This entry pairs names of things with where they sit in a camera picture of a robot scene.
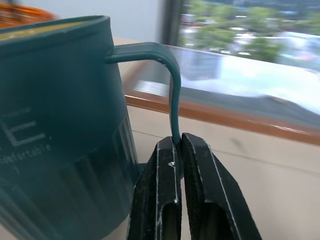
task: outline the orange object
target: orange object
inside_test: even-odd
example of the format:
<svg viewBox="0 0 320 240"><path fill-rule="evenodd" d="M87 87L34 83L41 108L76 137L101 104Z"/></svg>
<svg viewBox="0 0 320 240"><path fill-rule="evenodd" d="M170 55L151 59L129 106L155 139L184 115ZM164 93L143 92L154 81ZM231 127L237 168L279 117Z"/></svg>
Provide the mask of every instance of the orange object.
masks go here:
<svg viewBox="0 0 320 240"><path fill-rule="evenodd" d="M0 4L0 28L47 22L54 19L55 16L52 13L38 8L7 3Z"/></svg>

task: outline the mug rim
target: mug rim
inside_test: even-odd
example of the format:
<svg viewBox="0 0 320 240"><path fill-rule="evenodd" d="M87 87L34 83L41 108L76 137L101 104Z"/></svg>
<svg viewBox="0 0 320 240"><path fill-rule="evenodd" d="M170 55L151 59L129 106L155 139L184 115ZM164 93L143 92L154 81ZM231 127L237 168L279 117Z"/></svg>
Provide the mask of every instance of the mug rim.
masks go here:
<svg viewBox="0 0 320 240"><path fill-rule="evenodd" d="M79 16L79 17L71 17L71 18L63 18L53 21L45 21L45 22L37 22L34 24L26 24L21 26L13 26L13 27L7 27L0 29L0 34L5 33L11 33L16 31L23 31L28 29L36 29L41 27L48 27L52 25L59 25L59 24L70 24L70 23L76 23L76 22L83 22L82 24L74 25L74 26L67 26L56 30L50 30L46 32L40 32L33 35L28 36L19 36L17 38L9 38L5 40L0 40L0 47L3 47L5 45L11 45L11 44L18 44L21 42L27 42L29 40L35 40L35 39L42 39L42 38L48 38L56 35L64 35L66 33L77 31L78 29L83 29L90 27L92 25L96 25L97 23L104 22L106 20L109 20L110 17L106 15L91 15L91 16Z"/></svg>

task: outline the teal mug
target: teal mug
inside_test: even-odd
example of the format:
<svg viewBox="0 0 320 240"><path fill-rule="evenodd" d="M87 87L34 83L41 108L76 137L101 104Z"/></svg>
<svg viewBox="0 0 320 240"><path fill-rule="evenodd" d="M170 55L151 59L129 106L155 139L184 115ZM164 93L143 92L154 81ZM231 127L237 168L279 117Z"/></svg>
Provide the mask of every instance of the teal mug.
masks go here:
<svg viewBox="0 0 320 240"><path fill-rule="evenodd" d="M100 240L129 214L138 178L118 62L176 59L157 43L114 46L107 16L0 30L0 223L18 239Z"/></svg>

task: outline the white wall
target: white wall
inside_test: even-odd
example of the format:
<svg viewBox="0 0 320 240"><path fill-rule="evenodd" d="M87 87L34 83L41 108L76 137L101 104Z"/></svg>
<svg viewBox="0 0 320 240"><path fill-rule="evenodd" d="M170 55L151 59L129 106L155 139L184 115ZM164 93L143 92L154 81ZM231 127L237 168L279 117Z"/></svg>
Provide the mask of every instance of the white wall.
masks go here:
<svg viewBox="0 0 320 240"><path fill-rule="evenodd" d="M158 40L162 0L21 0L59 18L88 15L111 17L113 36L142 42Z"/></svg>

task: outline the mug handle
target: mug handle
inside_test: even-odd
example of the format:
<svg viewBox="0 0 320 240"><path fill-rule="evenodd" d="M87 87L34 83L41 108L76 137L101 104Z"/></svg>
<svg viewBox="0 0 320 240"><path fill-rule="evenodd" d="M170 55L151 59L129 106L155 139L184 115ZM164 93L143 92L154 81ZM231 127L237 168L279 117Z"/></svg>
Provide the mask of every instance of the mug handle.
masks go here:
<svg viewBox="0 0 320 240"><path fill-rule="evenodd" d="M154 60L165 65L171 73L169 106L170 106L170 126L172 141L178 146L181 141L179 132L179 96L181 88L181 76L179 64L165 46L155 42L142 42L126 45L114 46L105 56L106 64L121 62Z"/></svg>

